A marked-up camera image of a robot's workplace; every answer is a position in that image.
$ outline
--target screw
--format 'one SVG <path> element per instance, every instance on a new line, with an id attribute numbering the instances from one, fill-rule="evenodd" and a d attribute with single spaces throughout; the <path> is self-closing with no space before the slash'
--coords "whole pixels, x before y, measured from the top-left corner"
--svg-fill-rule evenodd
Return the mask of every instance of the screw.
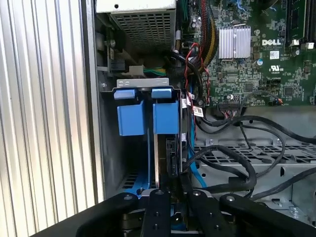
<path id="1" fill-rule="evenodd" d="M 262 60 L 262 59 L 258 59 L 257 65 L 258 65 L 258 66 L 262 66 L 262 65 L 263 65 L 263 60 Z"/>
<path id="2" fill-rule="evenodd" d="M 255 35 L 259 35 L 260 34 L 260 30 L 255 30 Z"/>
<path id="3" fill-rule="evenodd" d="M 291 206 L 288 210 L 295 218 L 300 216 L 300 212 L 297 207 Z"/>
<path id="4" fill-rule="evenodd" d="M 158 195 L 163 195 L 163 194 L 164 194 L 164 192 L 163 192 L 163 191 L 161 191 L 161 190 L 158 190 L 158 191 L 156 192 L 156 194 L 158 194 Z"/>
<path id="5" fill-rule="evenodd" d="M 133 197 L 129 194 L 127 194 L 125 197 L 124 197 L 124 200 L 131 200 Z"/>
<path id="6" fill-rule="evenodd" d="M 228 201 L 235 201 L 235 198 L 232 197 L 232 196 L 227 196 L 227 197 L 226 197 L 226 200 L 228 200 Z"/>
<path id="7" fill-rule="evenodd" d="M 201 192 L 200 191 L 193 191 L 193 195 L 195 195 L 195 196 L 200 196 L 201 195 Z"/>
<path id="8" fill-rule="evenodd" d="M 110 40 L 110 46 L 111 46 L 111 48 L 114 48 L 115 45 L 116 45 L 115 40 L 114 40 L 114 39 L 111 39 L 111 40 Z"/>

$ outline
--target green and yellow wire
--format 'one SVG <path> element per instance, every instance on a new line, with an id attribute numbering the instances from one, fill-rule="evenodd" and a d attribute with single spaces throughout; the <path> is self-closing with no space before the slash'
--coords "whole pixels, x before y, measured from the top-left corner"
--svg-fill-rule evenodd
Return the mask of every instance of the green and yellow wire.
<path id="1" fill-rule="evenodd" d="M 164 68 L 150 68 L 150 69 L 144 69 L 144 73 L 152 73 L 158 76 L 165 76 L 166 70 Z"/>

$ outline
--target cable label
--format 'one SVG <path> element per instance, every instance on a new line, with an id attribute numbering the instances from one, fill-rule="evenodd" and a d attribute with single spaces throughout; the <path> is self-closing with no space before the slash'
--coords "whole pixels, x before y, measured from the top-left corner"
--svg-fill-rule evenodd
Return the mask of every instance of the cable label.
<path id="1" fill-rule="evenodd" d="M 188 107 L 188 103 L 187 103 L 187 99 L 186 98 L 183 98 L 181 99 L 182 100 L 182 109 L 185 109 Z"/>
<path id="2" fill-rule="evenodd" d="M 204 117 L 202 108 L 197 106 L 193 106 L 193 114 L 197 117 Z"/>

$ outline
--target yellow wire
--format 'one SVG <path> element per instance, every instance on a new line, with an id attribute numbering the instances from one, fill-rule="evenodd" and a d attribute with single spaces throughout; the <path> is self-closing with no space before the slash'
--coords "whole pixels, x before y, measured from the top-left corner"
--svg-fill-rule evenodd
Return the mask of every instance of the yellow wire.
<path id="1" fill-rule="evenodd" d="M 214 50 L 215 40 L 216 40 L 216 36 L 215 36 L 216 29 L 215 29 L 215 22 L 213 21 L 213 18 L 211 18 L 211 26 L 212 26 L 211 30 L 212 30 L 212 36 L 213 36 L 211 39 L 211 45 L 210 45 L 209 51 L 205 57 L 205 60 L 203 62 L 203 67 L 200 67 L 199 71 L 202 71 L 202 70 L 204 70 L 204 67 L 207 67 L 207 62 L 210 61 L 210 59 L 212 57 L 212 52 Z"/>

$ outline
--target white sticker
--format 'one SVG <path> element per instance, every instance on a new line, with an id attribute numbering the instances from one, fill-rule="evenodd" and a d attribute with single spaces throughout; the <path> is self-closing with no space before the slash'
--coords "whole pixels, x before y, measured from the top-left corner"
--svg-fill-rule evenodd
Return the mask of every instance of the white sticker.
<path id="1" fill-rule="evenodd" d="M 195 99 L 195 97 L 196 97 L 195 95 L 193 95 L 193 94 L 191 94 L 191 93 L 189 93 L 189 96 L 190 96 L 190 97 L 191 97 L 191 99 L 193 99 L 193 100 L 194 100 L 194 99 Z"/>
<path id="2" fill-rule="evenodd" d="M 183 142 L 187 141 L 187 134 L 186 133 L 181 134 L 181 141 L 183 141 Z"/>
<path id="3" fill-rule="evenodd" d="M 270 51 L 270 60 L 272 59 L 280 59 L 279 51 Z"/>
<path id="4" fill-rule="evenodd" d="M 197 106 L 193 106 L 193 114 L 198 117 L 204 117 L 202 108 Z"/>
<path id="5" fill-rule="evenodd" d="M 187 96 L 187 106 L 191 106 L 191 100 L 188 96 Z"/>
<path id="6" fill-rule="evenodd" d="M 181 100 L 182 100 L 182 109 L 187 108 L 187 107 L 188 107 L 188 105 L 187 105 L 187 99 L 186 99 L 186 98 L 183 98 L 183 99 L 181 99 Z"/>

